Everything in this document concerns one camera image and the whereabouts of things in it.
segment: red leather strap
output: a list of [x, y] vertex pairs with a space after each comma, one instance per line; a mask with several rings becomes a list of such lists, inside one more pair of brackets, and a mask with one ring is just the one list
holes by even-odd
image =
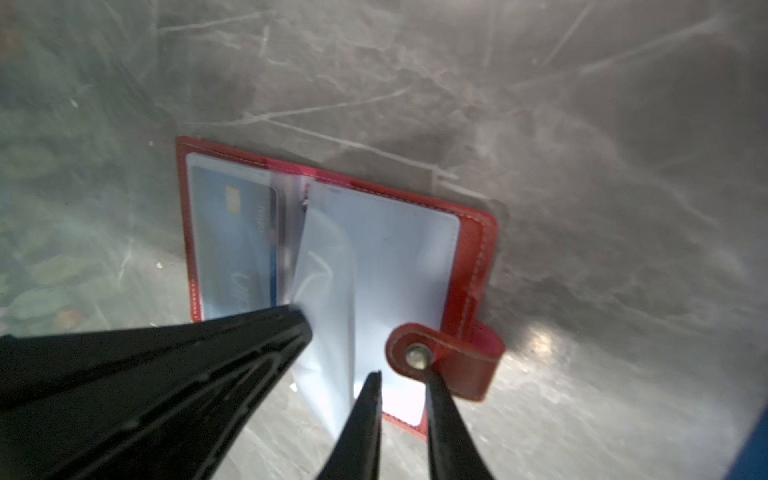
[[481, 323], [472, 323], [468, 337], [469, 341], [459, 340], [418, 323], [407, 323], [389, 336], [386, 358], [397, 373], [424, 382], [424, 370], [406, 363], [408, 347], [421, 343], [432, 351], [432, 368], [442, 375], [448, 390], [478, 402], [485, 398], [505, 347], [502, 339]]

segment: silver button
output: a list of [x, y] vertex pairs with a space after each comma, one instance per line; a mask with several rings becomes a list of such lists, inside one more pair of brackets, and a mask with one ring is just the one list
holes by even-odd
[[406, 363], [413, 369], [424, 370], [432, 363], [432, 351], [426, 345], [413, 343], [406, 350]]

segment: marble surface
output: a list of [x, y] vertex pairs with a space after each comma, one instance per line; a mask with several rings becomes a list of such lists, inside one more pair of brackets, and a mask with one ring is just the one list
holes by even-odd
[[[0, 329], [189, 320], [173, 139], [491, 211], [498, 478], [721, 478], [768, 397], [761, 0], [0, 2]], [[218, 480], [313, 478], [285, 378]], [[388, 425], [382, 478], [426, 478]]]

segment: black plastic part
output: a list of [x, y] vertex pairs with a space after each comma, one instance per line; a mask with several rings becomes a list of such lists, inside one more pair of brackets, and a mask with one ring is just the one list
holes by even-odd
[[0, 338], [0, 478], [209, 478], [312, 338], [288, 307]]
[[376, 480], [382, 424], [382, 374], [369, 373], [339, 441], [317, 480]]
[[427, 378], [427, 444], [432, 480], [493, 480], [442, 377]]

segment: white stitching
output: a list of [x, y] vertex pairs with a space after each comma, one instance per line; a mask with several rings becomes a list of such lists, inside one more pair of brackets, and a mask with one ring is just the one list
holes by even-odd
[[[264, 162], [257, 162], [257, 161], [249, 160], [247, 158], [236, 157], [234, 155], [225, 154], [223, 152], [211, 150], [209, 148], [199, 147], [197, 145], [188, 144], [188, 143], [181, 143], [181, 145], [187, 145], [188, 147], [192, 147], [192, 148], [195, 148], [197, 150], [206, 151], [206, 152], [209, 152], [209, 153], [212, 153], [212, 154], [217, 154], [217, 155], [220, 155], [220, 156], [223, 156], [223, 157], [226, 157], [226, 158], [234, 159], [236, 161], [245, 162], [246, 164], [250, 164], [250, 165], [258, 166], [258, 167], [261, 167], [261, 168], [265, 168], [267, 170], [274, 170], [274, 171], [278, 171], [278, 172], [284, 173], [284, 174], [296, 174], [296, 172], [292, 172], [290, 170], [283, 169], [281, 167], [268, 168], [267, 165]], [[184, 157], [184, 166], [186, 167], [186, 165], [187, 165], [187, 157], [185, 156]], [[485, 258], [485, 249], [487, 247], [486, 243], [487, 243], [487, 240], [488, 240], [487, 239], [487, 236], [488, 236], [488, 232], [487, 232], [488, 224], [485, 221], [485, 219], [477, 218], [477, 217], [474, 217], [474, 216], [469, 215], [469, 214], [464, 214], [464, 213], [461, 213], [461, 212], [455, 212], [455, 211], [447, 210], [447, 209], [440, 208], [440, 207], [433, 207], [431, 205], [422, 204], [422, 203], [415, 202], [415, 201], [412, 201], [412, 200], [407, 200], [407, 199], [398, 198], [398, 197], [392, 197], [392, 196], [387, 195], [387, 194], [380, 194], [378, 192], [367, 190], [366, 188], [354, 187], [352, 185], [345, 185], [345, 184], [342, 184], [339, 181], [333, 180], [331, 178], [324, 177], [323, 176], [324, 173], [325, 172], [323, 172], [322, 170], [319, 170], [319, 177], [321, 177], [322, 180], [324, 180], [327, 183], [335, 184], [335, 185], [338, 185], [338, 186], [344, 187], [344, 188], [351, 188], [353, 190], [366, 192], [368, 194], [373, 194], [373, 195], [376, 195], [378, 197], [386, 197], [386, 198], [389, 198], [389, 199], [392, 199], [392, 200], [406, 202], [408, 204], [419, 205], [421, 207], [429, 208], [429, 209], [432, 209], [432, 210], [440, 210], [440, 211], [446, 212], [448, 214], [459, 215], [460, 217], [464, 217], [464, 218], [468, 218], [470, 220], [474, 220], [475, 222], [480, 224], [480, 230], [482, 231], [482, 236], [481, 236], [481, 239], [480, 239], [480, 251], [478, 252], [477, 260], [475, 261], [475, 268], [472, 271], [472, 277], [470, 277], [470, 279], [469, 279], [469, 287], [467, 289], [467, 295], [466, 295], [466, 298], [464, 299], [464, 306], [462, 308], [462, 320], [461, 320], [461, 322], [458, 325], [458, 335], [457, 335], [457, 338], [458, 339], [464, 339], [464, 336], [466, 334], [464, 332], [464, 325], [466, 323], [467, 316], [468, 316], [468, 313], [469, 313], [469, 306], [470, 306], [469, 300], [470, 300], [471, 297], [474, 296], [473, 292], [475, 290], [475, 282], [477, 281], [477, 275], [478, 275], [478, 273], [480, 271], [480, 265], [482, 264], [482, 261]]]

